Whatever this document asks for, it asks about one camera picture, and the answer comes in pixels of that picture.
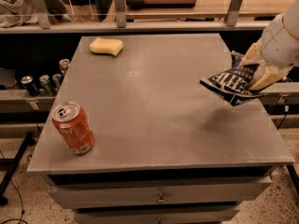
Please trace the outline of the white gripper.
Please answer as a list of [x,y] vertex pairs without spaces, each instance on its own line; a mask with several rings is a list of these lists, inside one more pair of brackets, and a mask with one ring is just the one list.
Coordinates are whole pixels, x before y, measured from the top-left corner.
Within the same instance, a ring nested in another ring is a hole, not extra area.
[[241,66],[251,64],[259,66],[247,86],[250,91],[265,89],[287,76],[289,67],[299,65],[299,17],[296,14],[285,12],[269,23],[261,39],[251,44],[240,63]]

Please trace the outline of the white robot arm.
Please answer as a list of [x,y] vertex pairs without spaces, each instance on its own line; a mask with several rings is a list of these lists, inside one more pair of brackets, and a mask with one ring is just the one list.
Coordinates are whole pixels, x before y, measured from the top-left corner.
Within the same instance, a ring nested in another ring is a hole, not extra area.
[[277,15],[253,43],[241,61],[259,66],[247,90],[260,91],[289,74],[299,65],[299,0]]

